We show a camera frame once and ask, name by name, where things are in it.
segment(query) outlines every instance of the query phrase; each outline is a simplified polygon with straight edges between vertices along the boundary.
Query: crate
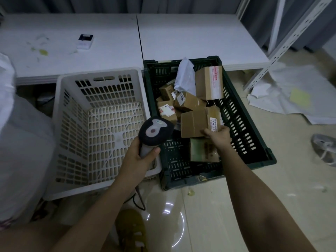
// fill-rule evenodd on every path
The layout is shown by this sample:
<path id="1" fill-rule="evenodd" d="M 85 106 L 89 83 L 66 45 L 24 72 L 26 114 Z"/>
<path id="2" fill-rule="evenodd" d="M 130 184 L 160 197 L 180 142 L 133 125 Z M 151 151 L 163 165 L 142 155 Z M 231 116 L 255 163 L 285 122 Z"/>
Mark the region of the crate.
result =
<path id="1" fill-rule="evenodd" d="M 147 100 L 152 116 L 158 115 L 155 99 L 160 96 L 159 88 L 176 78 L 180 61 L 144 61 Z M 218 56 L 190 61 L 195 65 L 195 71 L 222 64 Z M 223 99 L 207 101 L 207 106 L 220 108 L 223 123 L 230 127 L 233 148 L 251 169 L 275 164 L 277 161 L 271 149 L 267 148 L 224 69 L 223 91 Z M 172 137 L 161 145 L 163 171 L 159 176 L 162 189 L 191 186 L 224 177 L 221 163 L 190 162 L 189 155 L 189 139 L 182 139 L 180 132 L 175 130 Z"/>
<path id="2" fill-rule="evenodd" d="M 57 147 L 52 180 L 43 198 L 54 200 L 110 186 L 149 117 L 139 68 L 60 76 L 53 110 Z M 160 158 L 153 163 L 146 177 L 161 171 Z"/>

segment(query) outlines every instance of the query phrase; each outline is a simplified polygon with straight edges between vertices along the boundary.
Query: person's left hand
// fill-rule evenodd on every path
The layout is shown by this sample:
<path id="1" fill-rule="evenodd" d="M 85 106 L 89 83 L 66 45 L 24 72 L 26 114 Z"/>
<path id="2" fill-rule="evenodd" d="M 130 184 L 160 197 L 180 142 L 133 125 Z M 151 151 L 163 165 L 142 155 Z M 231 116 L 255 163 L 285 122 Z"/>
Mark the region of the person's left hand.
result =
<path id="1" fill-rule="evenodd" d="M 145 177 L 148 166 L 159 155 L 160 148 L 154 148 L 144 159 L 139 156 L 140 140 L 135 137 L 121 164 L 116 180 L 123 180 L 134 189 Z"/>

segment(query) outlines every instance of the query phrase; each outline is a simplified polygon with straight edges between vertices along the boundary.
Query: dark green plastic crate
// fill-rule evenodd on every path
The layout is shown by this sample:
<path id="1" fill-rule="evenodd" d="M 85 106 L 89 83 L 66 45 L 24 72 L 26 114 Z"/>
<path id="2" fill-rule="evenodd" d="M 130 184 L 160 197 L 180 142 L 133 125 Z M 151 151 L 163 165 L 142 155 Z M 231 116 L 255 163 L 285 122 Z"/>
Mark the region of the dark green plastic crate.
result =
<path id="1" fill-rule="evenodd" d="M 190 61 L 195 65 L 195 71 L 206 66 L 222 65 L 218 56 L 190 59 Z M 161 95 L 159 88 L 176 78 L 180 62 L 181 60 L 171 62 L 146 60 L 143 62 L 144 82 L 151 116 L 159 115 L 155 102 L 155 99 Z M 251 169 L 275 164 L 277 160 L 271 149 L 267 148 L 224 69 L 223 91 L 223 99 L 207 101 L 207 106 L 216 105 L 220 108 L 224 124 L 230 127 L 232 145 L 242 160 Z M 172 137 L 160 147 L 162 171 L 159 177 L 164 190 L 191 186 L 224 177 L 221 163 L 189 161 L 189 139 L 182 139 L 179 131 L 174 130 Z"/>

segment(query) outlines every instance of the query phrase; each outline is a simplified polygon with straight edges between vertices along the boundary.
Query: yellow shoe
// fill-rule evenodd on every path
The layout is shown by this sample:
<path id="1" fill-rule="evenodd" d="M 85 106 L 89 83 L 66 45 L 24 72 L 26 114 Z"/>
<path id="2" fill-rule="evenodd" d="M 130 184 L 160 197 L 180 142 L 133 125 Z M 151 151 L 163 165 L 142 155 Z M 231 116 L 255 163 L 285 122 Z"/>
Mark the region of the yellow shoe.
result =
<path id="1" fill-rule="evenodd" d="M 148 252 L 144 221 L 136 210 L 120 211 L 115 220 L 115 228 L 124 252 Z"/>

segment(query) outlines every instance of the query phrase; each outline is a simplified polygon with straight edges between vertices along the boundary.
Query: tile floor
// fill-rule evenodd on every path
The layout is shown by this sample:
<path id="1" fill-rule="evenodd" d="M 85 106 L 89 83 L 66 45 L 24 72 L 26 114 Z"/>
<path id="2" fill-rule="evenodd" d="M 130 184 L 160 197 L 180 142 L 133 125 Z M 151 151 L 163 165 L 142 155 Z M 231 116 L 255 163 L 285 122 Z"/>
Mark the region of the tile floor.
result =
<path id="1" fill-rule="evenodd" d="M 287 65 L 314 64 L 328 78 L 333 67 L 306 51 L 288 51 Z M 313 152 L 314 133 L 336 136 L 336 125 L 310 125 L 302 115 L 281 115 L 248 105 L 242 90 L 245 75 L 229 76 L 252 120 L 278 163 L 254 172 L 275 192 L 319 252 L 336 247 L 336 169 Z M 233 212 L 225 178 L 162 191 L 157 180 L 140 184 L 147 206 L 145 220 L 149 251 L 247 251 Z M 77 195 L 62 202 L 55 220 L 74 224 L 95 198 Z M 111 236 L 116 240 L 115 231 Z"/>

